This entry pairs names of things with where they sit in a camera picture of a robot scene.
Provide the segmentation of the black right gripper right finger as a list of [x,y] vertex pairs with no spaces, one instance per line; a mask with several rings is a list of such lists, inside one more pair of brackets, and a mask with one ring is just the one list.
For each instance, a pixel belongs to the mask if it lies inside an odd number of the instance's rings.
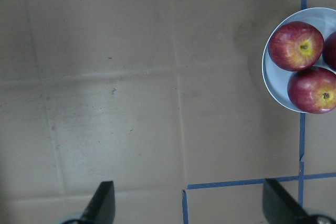
[[269,224],[335,223],[329,216],[308,214],[275,179],[265,179],[262,190],[263,214]]

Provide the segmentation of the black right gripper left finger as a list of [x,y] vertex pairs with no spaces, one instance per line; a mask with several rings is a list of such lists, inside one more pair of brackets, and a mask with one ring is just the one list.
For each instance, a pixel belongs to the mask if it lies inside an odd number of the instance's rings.
[[115,203],[114,182],[101,182],[81,216],[64,223],[113,224]]

